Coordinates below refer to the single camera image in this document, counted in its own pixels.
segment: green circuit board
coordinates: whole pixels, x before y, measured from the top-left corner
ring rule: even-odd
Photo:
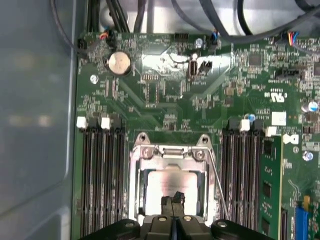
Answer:
[[[122,212],[118,218],[113,216],[108,221],[100,220],[102,217],[97,214],[96,221],[90,218],[84,223],[82,214],[87,211],[83,200],[84,185],[87,184],[84,176],[90,170],[84,169],[86,139],[83,131],[76,128],[73,240],[128,216],[129,155],[139,133],[147,133],[153,143],[165,144],[194,144],[201,134],[208,134],[220,171],[224,151],[221,147],[222,129],[230,119],[241,121],[253,116],[262,122],[264,132],[270,131],[268,127],[276,127],[273,134],[277,135],[274,138],[276,144],[271,149],[277,147],[281,152],[281,155],[274,156],[278,162],[272,165],[266,164],[268,157],[261,154],[259,171],[262,177],[268,166],[274,168],[275,173],[269,179],[269,184],[275,185],[272,198],[266,203],[274,205],[279,214],[273,212],[265,217],[268,224],[273,223],[267,227],[269,232],[264,231],[266,224],[262,227],[261,219],[256,219],[260,225],[257,229],[272,237],[280,236],[282,208],[287,216],[285,236],[288,240],[295,239],[295,208],[306,204],[309,199],[306,239],[318,238],[319,112],[304,112],[302,106],[320,100],[319,57],[306,55],[286,44],[277,44],[272,37],[245,45],[228,44],[223,40],[213,43],[210,36],[200,34],[115,33],[113,37],[114,46],[101,41],[88,58],[78,60],[75,107],[77,118],[85,117],[89,121],[117,114],[125,126],[123,174],[112,172],[115,178],[123,179],[123,187],[118,189],[123,194]],[[98,38],[99,33],[87,33],[82,41],[91,45]],[[297,40],[300,45],[313,50],[320,49],[319,41],[318,38]],[[114,75],[106,67],[105,59],[115,51],[122,51],[130,58],[131,69],[125,76]],[[188,73],[191,60],[197,62],[196,77]],[[312,160],[303,158],[307,152],[313,154]],[[98,188],[100,181],[93,185]],[[93,190],[91,197],[90,191],[87,193],[89,202],[85,204],[93,206],[95,201],[99,202],[97,199],[103,194],[95,193],[97,191]],[[261,187],[258,192],[260,203],[265,193],[266,189]],[[263,204],[259,205],[258,211],[260,216],[268,214]],[[83,230],[84,224],[92,226]]]

